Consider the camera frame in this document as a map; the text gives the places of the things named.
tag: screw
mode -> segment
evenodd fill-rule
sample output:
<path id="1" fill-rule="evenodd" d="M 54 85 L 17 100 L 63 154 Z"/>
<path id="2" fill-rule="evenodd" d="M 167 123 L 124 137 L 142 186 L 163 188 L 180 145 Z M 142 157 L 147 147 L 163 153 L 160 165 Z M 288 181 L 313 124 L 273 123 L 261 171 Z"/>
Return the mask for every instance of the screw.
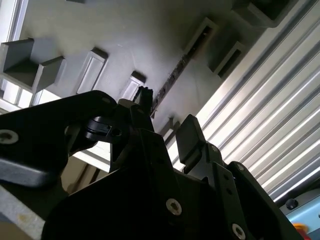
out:
<path id="1" fill-rule="evenodd" d="M 235 223 L 232 224 L 232 231 L 238 239 L 240 240 L 246 239 L 246 234 L 244 230 L 238 224 L 235 224 Z"/>
<path id="2" fill-rule="evenodd" d="M 180 203 L 173 198 L 169 198 L 166 201 L 165 206 L 169 210 L 169 212 L 172 213 L 173 215 L 180 216 L 182 213 L 182 208 Z"/>
<path id="3" fill-rule="evenodd" d="M 0 130 L 0 144 L 15 144 L 18 140 L 19 136 L 16 132 L 8 129 Z"/>
<path id="4" fill-rule="evenodd" d="M 240 170 L 240 171 L 245 170 L 245 169 L 244 169 L 244 167 L 243 167 L 243 166 L 241 166 L 240 164 L 238 164 L 238 168 L 239 168 L 239 170 Z"/>

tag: metal frame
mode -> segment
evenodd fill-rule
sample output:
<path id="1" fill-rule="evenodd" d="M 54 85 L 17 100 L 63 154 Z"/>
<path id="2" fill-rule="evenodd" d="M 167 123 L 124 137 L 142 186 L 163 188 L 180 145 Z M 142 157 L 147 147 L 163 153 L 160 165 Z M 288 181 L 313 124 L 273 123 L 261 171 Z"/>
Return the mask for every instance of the metal frame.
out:
<path id="1" fill-rule="evenodd" d="M 305 133 L 318 129 L 319 81 L 313 76 L 318 79 L 319 7 L 317 0 L 298 1 L 278 27 L 265 31 L 197 114 L 204 136 L 221 149 L 226 162 L 243 162 L 269 194 L 317 154 L 316 136 Z M 308 124 L 301 125 L 308 116 Z M 300 128 L 306 132 L 290 137 Z M 279 141 L 286 144 L 276 146 Z M 296 148 L 284 160 L 281 154 L 290 151 L 290 144 Z M 274 156 L 270 155 L 266 164 L 259 165 L 258 160 L 272 148 L 279 164 L 271 164 Z M 171 160 L 178 158 L 176 144 L 168 152 Z M 299 179 L 291 181 L 293 186 Z"/>

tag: mounting hole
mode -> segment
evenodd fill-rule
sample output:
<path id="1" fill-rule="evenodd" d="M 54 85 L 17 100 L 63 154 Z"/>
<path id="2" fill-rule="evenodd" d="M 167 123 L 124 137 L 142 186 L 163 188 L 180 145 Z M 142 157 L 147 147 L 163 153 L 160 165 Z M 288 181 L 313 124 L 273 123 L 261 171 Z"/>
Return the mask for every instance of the mounting hole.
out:
<path id="1" fill-rule="evenodd" d="M 231 191 L 229 188 L 226 189 L 226 192 L 227 192 L 228 194 L 232 195 L 232 191 Z"/>
<path id="2" fill-rule="evenodd" d="M 111 130 L 111 136 L 112 137 L 120 137 L 122 135 L 122 132 L 118 128 L 114 128 Z"/>

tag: black plastic part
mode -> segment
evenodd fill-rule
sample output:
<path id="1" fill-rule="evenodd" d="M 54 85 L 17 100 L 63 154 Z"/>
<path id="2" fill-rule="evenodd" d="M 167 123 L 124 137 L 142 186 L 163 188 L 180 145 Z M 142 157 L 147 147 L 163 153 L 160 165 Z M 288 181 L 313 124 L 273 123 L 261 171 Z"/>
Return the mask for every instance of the black plastic part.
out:
<path id="1" fill-rule="evenodd" d="M 303 239 L 244 165 L 233 161 L 227 169 L 234 176 L 247 226 L 256 239 Z"/>
<path id="2" fill-rule="evenodd" d="M 1 129 L 16 132 L 19 140 L 0 144 L 0 180 L 32 188 L 55 182 L 82 125 L 110 115 L 114 106 L 104 92 L 91 91 L 2 115 Z"/>
<path id="3" fill-rule="evenodd" d="M 299 203 L 294 198 L 288 199 L 285 203 L 287 209 L 292 210 L 298 207 Z"/>
<path id="4" fill-rule="evenodd" d="M 176 131 L 175 138 L 180 162 L 185 165 L 185 173 L 187 173 L 202 157 L 202 148 L 206 144 L 197 118 L 191 114 L 188 115 Z"/>

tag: gray surface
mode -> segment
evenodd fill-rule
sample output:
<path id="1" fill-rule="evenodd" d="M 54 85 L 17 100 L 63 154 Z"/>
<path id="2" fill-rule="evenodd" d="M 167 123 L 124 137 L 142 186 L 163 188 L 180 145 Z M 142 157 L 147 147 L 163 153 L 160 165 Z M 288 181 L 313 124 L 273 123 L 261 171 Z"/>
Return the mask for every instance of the gray surface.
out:
<path id="1" fill-rule="evenodd" d="M 49 87 L 51 84 L 54 84 L 64 61 L 65 59 L 63 56 L 58 56 L 54 59 L 40 63 L 32 86 L 32 92 L 38 93 Z"/>
<path id="2" fill-rule="evenodd" d="M 67 196 L 61 181 L 46 190 L 3 183 L 0 185 L 0 214 L 32 239 L 40 240 L 49 213 Z"/>
<path id="3" fill-rule="evenodd" d="M 5 72 L 21 62 L 29 60 L 33 46 L 33 39 L 2 43 L 1 71 Z"/>
<path id="4" fill-rule="evenodd" d="M 108 0 L 76 4 L 65 0 L 29 0 L 21 37 L 52 38 L 48 51 L 65 56 L 67 68 L 49 91 L 74 95 L 88 51 L 98 47 L 109 54 L 96 88 L 117 98 L 133 70 L 147 77 L 154 94 L 178 63 L 186 44 L 205 17 L 230 21 L 248 46 L 262 30 L 231 12 L 231 0 Z M 197 114 L 221 85 L 208 67 L 192 61 L 155 114 L 160 130 L 167 117 L 182 121 Z"/>
<path id="5" fill-rule="evenodd" d="M 274 28 L 284 19 L 297 1 L 235 0 L 233 9 L 253 26 Z"/>
<path id="6" fill-rule="evenodd" d="M 58 76 L 62 56 L 44 62 L 32 56 L 35 41 L 31 38 L 1 44 L 1 75 L 23 89 L 37 93 L 51 84 Z"/>
<path id="7" fill-rule="evenodd" d="M 108 57 L 106 52 L 96 47 L 89 51 L 80 71 L 77 94 L 82 94 L 94 89 L 101 76 L 101 72 L 106 67 Z"/>

